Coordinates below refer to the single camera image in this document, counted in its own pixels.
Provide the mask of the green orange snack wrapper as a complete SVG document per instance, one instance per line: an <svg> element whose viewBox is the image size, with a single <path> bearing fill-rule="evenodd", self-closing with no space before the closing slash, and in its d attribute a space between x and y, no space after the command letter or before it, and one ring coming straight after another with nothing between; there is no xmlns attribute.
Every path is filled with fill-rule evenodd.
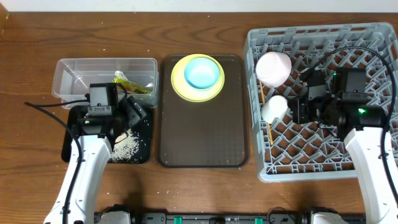
<svg viewBox="0 0 398 224"><path fill-rule="evenodd" d="M115 77L113 78L113 83L120 83L127 90L128 93L135 94L149 94L152 90L146 89L137 83L128 80L127 76L122 71L115 71Z"/></svg>

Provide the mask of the rice pile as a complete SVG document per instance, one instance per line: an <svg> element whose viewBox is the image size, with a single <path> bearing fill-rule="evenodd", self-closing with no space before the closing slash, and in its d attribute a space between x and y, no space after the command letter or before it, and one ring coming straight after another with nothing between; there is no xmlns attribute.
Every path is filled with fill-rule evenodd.
<svg viewBox="0 0 398 224"><path fill-rule="evenodd" d="M116 139L108 162L117 164L140 164L147 159L148 144L143 137L132 129Z"/></svg>

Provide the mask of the white cup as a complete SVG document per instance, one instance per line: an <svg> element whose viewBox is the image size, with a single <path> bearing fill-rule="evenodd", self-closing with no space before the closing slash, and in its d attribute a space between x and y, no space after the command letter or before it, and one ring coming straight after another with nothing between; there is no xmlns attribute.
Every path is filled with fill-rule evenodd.
<svg viewBox="0 0 398 224"><path fill-rule="evenodd" d="M287 109L287 100L283 96L273 96L261 108L261 118L265 122L272 124L276 119L283 119Z"/></svg>

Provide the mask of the white bowl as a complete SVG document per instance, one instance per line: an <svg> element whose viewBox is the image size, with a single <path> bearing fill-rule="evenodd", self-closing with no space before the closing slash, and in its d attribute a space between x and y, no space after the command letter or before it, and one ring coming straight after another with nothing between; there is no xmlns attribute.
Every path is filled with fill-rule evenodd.
<svg viewBox="0 0 398 224"><path fill-rule="evenodd" d="M290 76L292 62L287 54L267 52L257 61L257 79L269 88L281 86Z"/></svg>

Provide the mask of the wooden chopstick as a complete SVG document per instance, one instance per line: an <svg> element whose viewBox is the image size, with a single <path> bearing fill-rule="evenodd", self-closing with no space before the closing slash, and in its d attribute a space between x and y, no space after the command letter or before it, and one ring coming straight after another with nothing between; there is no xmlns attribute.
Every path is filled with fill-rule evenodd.
<svg viewBox="0 0 398 224"><path fill-rule="evenodd" d="M260 91L261 91L262 103L263 103L263 105L265 105L266 101L265 101L262 82L259 82L259 86L260 86ZM273 138L272 138L271 125L269 123L267 123L267 132L268 132L268 138L269 138L270 145L273 146L274 142L273 142Z"/></svg>

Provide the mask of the yellow plate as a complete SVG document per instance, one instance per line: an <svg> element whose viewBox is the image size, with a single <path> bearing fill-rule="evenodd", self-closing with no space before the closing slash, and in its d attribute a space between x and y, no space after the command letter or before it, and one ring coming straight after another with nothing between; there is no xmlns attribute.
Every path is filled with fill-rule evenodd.
<svg viewBox="0 0 398 224"><path fill-rule="evenodd" d="M216 84L213 85L211 88L204 90L199 90L191 87L184 78L184 70L187 63L195 58L201 57L213 60L220 70L220 77ZM224 86L224 82L225 74L221 64L214 57L205 54L191 54L184 56L175 64L171 73L171 84L176 94L184 100L195 103L208 101L214 98L217 94L221 92Z"/></svg>

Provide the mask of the light blue bowl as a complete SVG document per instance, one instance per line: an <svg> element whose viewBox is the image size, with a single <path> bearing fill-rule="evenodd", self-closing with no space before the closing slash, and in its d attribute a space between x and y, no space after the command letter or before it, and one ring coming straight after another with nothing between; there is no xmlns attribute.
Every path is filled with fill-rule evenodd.
<svg viewBox="0 0 398 224"><path fill-rule="evenodd" d="M199 90L211 88L219 77L220 70L217 64L208 58L195 58L187 63L184 70L185 81Z"/></svg>

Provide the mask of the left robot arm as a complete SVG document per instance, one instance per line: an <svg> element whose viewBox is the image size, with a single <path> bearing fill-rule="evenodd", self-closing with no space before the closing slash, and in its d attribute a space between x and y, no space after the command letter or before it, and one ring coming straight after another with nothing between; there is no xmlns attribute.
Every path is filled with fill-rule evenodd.
<svg viewBox="0 0 398 224"><path fill-rule="evenodd" d="M57 201L45 223L131 223L129 212L123 208L99 218L95 216L95 203L106 163L142 164L149 158L149 115L131 96L127 105L136 116L134 126L119 137L116 149L111 147L108 138L82 136L79 139L83 159L69 162Z"/></svg>

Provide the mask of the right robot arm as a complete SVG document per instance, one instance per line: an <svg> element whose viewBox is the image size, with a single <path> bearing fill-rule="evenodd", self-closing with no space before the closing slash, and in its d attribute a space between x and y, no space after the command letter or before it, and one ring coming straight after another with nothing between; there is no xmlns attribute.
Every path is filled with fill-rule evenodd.
<svg viewBox="0 0 398 224"><path fill-rule="evenodd" d="M384 130L387 114L381 106L369 105L365 71L337 68L327 85L320 70L308 68L300 79L305 93L288 101L293 121L336 127L358 176L367 223L397 223L397 165L391 135Z"/></svg>

